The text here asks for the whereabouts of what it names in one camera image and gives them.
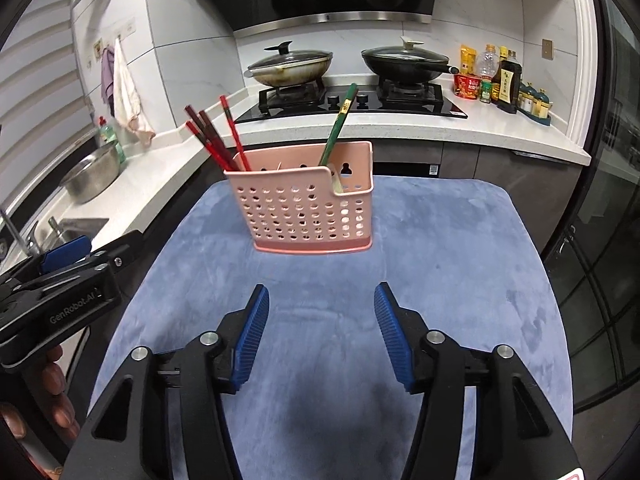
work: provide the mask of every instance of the black stovetop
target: black stovetop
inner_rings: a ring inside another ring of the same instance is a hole
[[[236,123],[301,115],[337,114],[348,88],[325,88],[319,82],[279,91],[263,90],[260,92],[260,102],[239,116]],[[443,97],[440,85],[432,83],[413,88],[398,88],[389,81],[359,86],[356,102],[351,105],[350,110],[350,113],[355,112],[396,112],[467,118],[467,114]]]

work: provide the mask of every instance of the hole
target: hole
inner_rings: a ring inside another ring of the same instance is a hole
[[[129,420],[132,391],[133,380],[125,379],[122,381],[94,430],[95,438],[124,442],[127,437],[127,422]]]

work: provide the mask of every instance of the stainless steel bowl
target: stainless steel bowl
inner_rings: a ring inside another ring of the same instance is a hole
[[[66,188],[75,203],[82,204],[100,195],[119,173],[120,159],[116,141],[112,140],[71,168],[60,186]]]

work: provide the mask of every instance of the red chopsticks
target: red chopsticks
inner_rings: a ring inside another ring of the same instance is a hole
[[[211,143],[204,137],[204,135],[197,129],[196,125],[191,121],[186,122],[187,128],[190,129],[191,133],[196,136],[196,138],[202,143],[205,149],[209,152],[209,155],[213,157],[213,160],[217,162],[217,164],[225,171],[231,171],[231,167],[227,163],[227,161],[222,158],[222,156],[215,150],[215,148],[211,145]]]
[[[240,158],[242,159],[244,170],[251,171],[251,166],[249,165],[249,161],[246,159],[246,155],[244,154],[244,147],[242,146],[242,142],[240,142],[240,136],[238,135],[238,130],[236,130],[236,123],[234,122],[234,118],[231,115],[231,110],[229,109],[229,103],[226,100],[226,96],[220,96],[220,104],[222,104],[222,109],[225,111],[226,122],[229,123],[231,135],[234,136],[236,148],[238,149],[238,153],[240,153]]]

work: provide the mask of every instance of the soy sauce bottle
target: soy sauce bottle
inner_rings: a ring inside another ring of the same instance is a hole
[[[498,108],[514,114],[518,111],[518,95],[522,79],[522,65],[516,59],[516,53],[509,51],[509,57],[500,63],[500,91],[498,93]]]

